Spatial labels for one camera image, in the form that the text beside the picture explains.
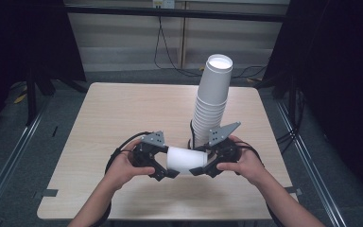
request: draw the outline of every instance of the table top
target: table top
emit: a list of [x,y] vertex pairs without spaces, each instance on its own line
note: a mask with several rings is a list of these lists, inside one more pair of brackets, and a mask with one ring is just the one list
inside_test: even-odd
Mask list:
[[[42,219],[71,219],[102,179],[113,151],[141,131],[164,131],[168,146],[186,148],[191,137],[198,86],[94,83],[78,113],[38,209]],[[221,126],[236,121],[233,133],[258,150],[267,170],[284,187],[291,181],[258,92],[231,87]],[[165,167],[165,154],[156,155]],[[270,218],[259,191],[241,176],[179,175],[157,182],[137,176],[117,191],[109,219]]]

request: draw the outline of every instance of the gray wall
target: gray wall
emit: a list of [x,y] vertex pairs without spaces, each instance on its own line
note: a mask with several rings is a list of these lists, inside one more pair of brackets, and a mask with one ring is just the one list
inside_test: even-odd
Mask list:
[[[65,0],[65,4],[152,8],[152,1]],[[176,9],[285,14],[286,0],[220,0],[176,2]],[[159,19],[147,16],[69,13],[85,71],[154,69]],[[225,54],[234,67],[268,62],[280,23],[242,22],[213,19],[162,18],[164,35],[172,61],[184,68],[202,66],[208,56]],[[182,28],[185,27],[182,52]],[[160,38],[157,63],[170,67],[164,41]]]

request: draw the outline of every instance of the cup rim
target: cup rim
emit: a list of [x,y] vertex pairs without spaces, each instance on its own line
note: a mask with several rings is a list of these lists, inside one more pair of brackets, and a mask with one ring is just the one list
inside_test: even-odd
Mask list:
[[228,98],[226,97],[226,100],[222,103],[219,103],[219,104],[211,104],[211,103],[208,103],[208,102],[205,102],[203,101],[200,97],[199,97],[199,93],[197,93],[197,99],[202,102],[203,104],[205,105],[208,105],[208,106],[213,106],[213,107],[218,107],[218,106],[222,106],[222,105],[225,105],[226,106],[226,103],[228,102]]
[[197,100],[196,106],[199,106],[203,111],[206,111],[206,112],[219,112],[219,111],[224,111],[226,108],[226,105],[222,105],[222,106],[218,106],[218,107],[208,107],[208,106],[205,106],[205,104],[202,104],[199,100]]

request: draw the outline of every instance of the aluminum rail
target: aluminum rail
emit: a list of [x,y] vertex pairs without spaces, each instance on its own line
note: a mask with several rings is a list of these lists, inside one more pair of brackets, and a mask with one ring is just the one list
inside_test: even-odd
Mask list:
[[3,195],[6,186],[8,185],[10,177],[13,175],[15,168],[17,167],[23,153],[26,150],[28,142],[31,140],[31,137],[33,136],[35,130],[37,130],[37,127],[40,124],[43,113],[45,112],[48,103],[49,99],[44,101],[39,113],[36,115],[31,124],[25,128],[22,136],[16,144],[16,147],[14,148],[7,162],[2,168],[0,172],[0,198]]
[[[285,121],[287,130],[293,130],[285,104],[279,102],[278,108],[283,120]],[[296,149],[302,158],[302,162],[308,172],[309,177],[311,178],[315,189],[317,190],[323,207],[325,208],[329,219],[332,221],[332,224],[337,227],[346,226],[346,223],[344,222],[343,216],[341,215],[339,208],[337,207],[331,193],[329,192],[322,177],[320,176],[320,172],[315,166],[315,163],[312,160],[312,157],[299,134],[294,135],[294,144],[296,145]]]
[[286,17],[277,14],[255,14],[241,12],[206,11],[190,9],[154,9],[154,8],[119,8],[119,7],[98,7],[90,5],[66,4],[41,5],[41,4],[9,4],[1,5],[11,9],[59,11],[71,13],[92,13],[111,15],[135,15],[135,16],[161,16],[161,17],[182,17],[201,19],[222,19],[236,21],[257,21],[257,22],[284,22]]

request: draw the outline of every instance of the electrical cord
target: electrical cord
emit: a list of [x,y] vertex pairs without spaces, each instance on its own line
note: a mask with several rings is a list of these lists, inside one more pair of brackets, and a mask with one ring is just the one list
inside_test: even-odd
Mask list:
[[298,106],[299,106],[299,120],[298,122],[293,122],[294,124],[294,128],[289,131],[288,133],[286,133],[285,135],[282,135],[281,137],[279,137],[278,139],[276,139],[276,141],[278,142],[279,145],[287,142],[288,144],[285,146],[285,148],[281,151],[282,155],[285,153],[285,151],[290,147],[290,145],[293,143],[293,141],[296,139],[297,134],[299,133],[300,130],[300,126],[303,122],[303,111],[304,111],[304,107],[305,107],[305,100],[303,98],[302,93],[299,91],[299,98],[297,100],[298,102]]
[[175,64],[173,63],[172,59],[170,58],[169,50],[167,48],[166,38],[164,37],[164,29],[162,28],[162,20],[161,20],[161,17],[159,17],[159,29],[158,29],[157,43],[156,43],[156,46],[155,46],[155,57],[154,57],[154,63],[155,63],[155,65],[158,68],[160,68],[160,69],[164,69],[163,67],[159,66],[158,63],[156,62],[157,53],[158,53],[159,39],[160,39],[161,33],[162,33],[162,38],[164,40],[164,47],[166,49],[166,54],[167,54],[167,57],[170,60],[170,63],[172,64],[173,69],[175,69],[177,72],[179,72],[179,73],[181,73],[181,74],[183,74],[183,75],[185,75],[185,76],[187,76],[189,78],[201,77],[202,76],[201,74],[196,74],[196,73],[189,72],[189,71],[186,71],[186,70],[183,70],[183,69],[178,69],[175,66]]
[[[163,68],[161,67],[158,63],[157,63],[157,55],[158,55],[158,46],[159,46],[159,40],[160,40],[160,36],[162,34],[162,38],[164,40],[164,47],[165,47],[165,50],[166,50],[166,54],[167,54],[167,57],[169,58],[169,61],[170,63],[172,64],[172,68],[171,69],[175,69],[177,72],[181,73],[182,75],[185,75],[189,78],[199,78],[199,77],[202,77],[202,74],[197,74],[197,73],[193,73],[193,72],[189,72],[187,70],[184,70],[184,69],[179,69],[175,66],[175,64],[173,63],[172,59],[170,58],[170,54],[169,54],[169,50],[168,50],[168,47],[167,47],[167,42],[166,42],[166,38],[164,37],[164,29],[162,27],[162,19],[161,17],[159,17],[159,29],[158,29],[158,35],[157,35],[157,43],[156,43],[156,46],[155,46],[155,55],[154,55],[154,63],[155,65],[159,68],[159,69],[169,69],[169,68]],[[246,67],[243,72],[241,72],[239,75],[237,76],[231,76],[231,79],[245,79],[245,78],[251,78],[251,77],[255,77],[257,76],[258,74],[260,74],[262,71],[264,71],[268,66],[265,65],[265,66],[260,66],[260,65],[254,65],[254,66],[249,66],[249,67]],[[247,75],[247,76],[244,76],[243,77],[243,74],[249,70],[249,69],[252,69],[252,68],[260,68],[260,70],[252,75]]]
[[[113,163],[113,160],[116,158],[116,156],[121,153],[122,151],[129,151],[129,150],[123,150],[123,147],[128,144],[131,140],[135,139],[138,136],[141,135],[147,135],[147,134],[151,134],[151,132],[148,131],[143,131],[140,133],[137,133],[135,135],[133,135],[131,138],[129,138],[128,140],[126,140],[121,146],[119,146],[119,148],[117,148],[113,154],[111,155],[111,158],[109,159],[106,167],[105,167],[105,174],[107,173],[108,169],[111,167],[111,164]],[[105,213],[102,215],[102,217],[97,220],[94,224],[91,225],[91,227],[98,227],[101,226],[102,224],[105,223],[105,221],[108,219],[109,214],[111,213],[111,208],[112,208],[112,202],[109,203]]]
[[[234,76],[234,77],[232,77],[232,79],[245,79],[245,78],[252,78],[252,77],[255,77],[255,76],[257,76],[258,74],[260,74],[262,71],[264,71],[267,67],[268,67],[267,65],[265,65],[265,66],[249,66],[249,67],[245,68],[245,69],[243,70],[243,72],[241,72],[238,76]],[[247,70],[249,70],[249,69],[251,69],[251,68],[260,68],[260,70],[258,70],[258,72],[254,73],[254,74],[251,74],[251,75],[248,75],[248,76],[244,76],[244,77],[243,77],[243,74],[244,74]]]

